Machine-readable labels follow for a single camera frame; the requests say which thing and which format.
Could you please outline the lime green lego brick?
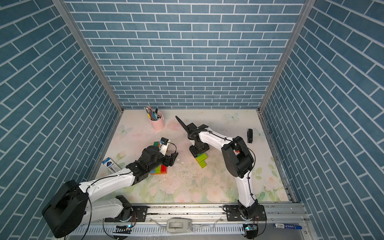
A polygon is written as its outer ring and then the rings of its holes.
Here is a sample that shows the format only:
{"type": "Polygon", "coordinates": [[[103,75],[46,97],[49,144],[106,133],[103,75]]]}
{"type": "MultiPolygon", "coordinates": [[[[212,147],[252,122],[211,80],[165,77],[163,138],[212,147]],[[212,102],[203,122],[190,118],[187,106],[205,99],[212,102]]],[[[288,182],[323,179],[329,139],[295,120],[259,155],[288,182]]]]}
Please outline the lime green lego brick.
{"type": "Polygon", "coordinates": [[[156,170],[156,173],[161,173],[162,172],[162,166],[157,167],[155,170],[156,170]]]}

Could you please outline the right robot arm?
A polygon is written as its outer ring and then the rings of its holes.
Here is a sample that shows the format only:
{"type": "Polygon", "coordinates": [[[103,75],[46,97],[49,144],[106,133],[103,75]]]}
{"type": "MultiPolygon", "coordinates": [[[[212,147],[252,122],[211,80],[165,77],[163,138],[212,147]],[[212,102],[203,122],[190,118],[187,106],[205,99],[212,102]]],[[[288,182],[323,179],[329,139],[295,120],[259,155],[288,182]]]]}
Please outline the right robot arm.
{"type": "Polygon", "coordinates": [[[176,120],[187,132],[188,139],[193,142],[190,152],[194,158],[207,152],[210,147],[222,152],[225,166],[236,180],[241,216],[246,220],[255,217],[260,205],[252,193],[251,171],[254,167],[254,157],[243,138],[226,137],[214,132],[207,125],[186,125],[179,117],[176,117],[176,120]]]}

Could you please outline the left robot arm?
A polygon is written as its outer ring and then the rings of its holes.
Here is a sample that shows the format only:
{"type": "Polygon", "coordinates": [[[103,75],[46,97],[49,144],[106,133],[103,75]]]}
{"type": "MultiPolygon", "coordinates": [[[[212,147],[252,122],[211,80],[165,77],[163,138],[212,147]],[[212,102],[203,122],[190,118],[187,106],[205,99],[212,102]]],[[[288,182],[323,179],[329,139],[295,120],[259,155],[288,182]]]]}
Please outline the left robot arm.
{"type": "Polygon", "coordinates": [[[64,183],[42,210],[42,216],[54,237],[64,238],[80,225],[89,225],[100,219],[130,221],[132,205],[124,196],[104,202],[99,199],[138,184],[161,165],[173,166],[178,152],[167,155],[169,145],[171,142],[162,138],[158,145],[148,146],[136,161],[113,174],[88,182],[70,180],[64,183]]]}

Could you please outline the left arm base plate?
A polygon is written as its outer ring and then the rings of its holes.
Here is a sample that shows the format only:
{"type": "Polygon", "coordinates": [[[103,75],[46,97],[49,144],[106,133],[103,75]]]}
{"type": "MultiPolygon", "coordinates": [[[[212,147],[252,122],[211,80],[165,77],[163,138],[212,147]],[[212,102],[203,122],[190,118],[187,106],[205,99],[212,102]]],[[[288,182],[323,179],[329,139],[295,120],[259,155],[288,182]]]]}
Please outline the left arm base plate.
{"type": "Polygon", "coordinates": [[[104,219],[107,223],[137,223],[144,222],[148,213],[148,206],[132,206],[124,208],[115,218],[104,219]]]}

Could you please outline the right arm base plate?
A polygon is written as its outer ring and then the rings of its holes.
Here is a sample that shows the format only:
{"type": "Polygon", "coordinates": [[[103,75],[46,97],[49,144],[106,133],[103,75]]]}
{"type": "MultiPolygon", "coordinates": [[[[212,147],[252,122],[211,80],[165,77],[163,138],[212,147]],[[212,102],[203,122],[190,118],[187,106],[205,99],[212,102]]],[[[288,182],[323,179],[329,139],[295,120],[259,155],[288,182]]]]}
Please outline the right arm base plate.
{"type": "Polygon", "coordinates": [[[250,207],[244,207],[243,205],[238,204],[224,205],[222,208],[226,213],[227,221],[229,222],[267,220],[264,206],[258,203],[255,203],[250,207]]]}

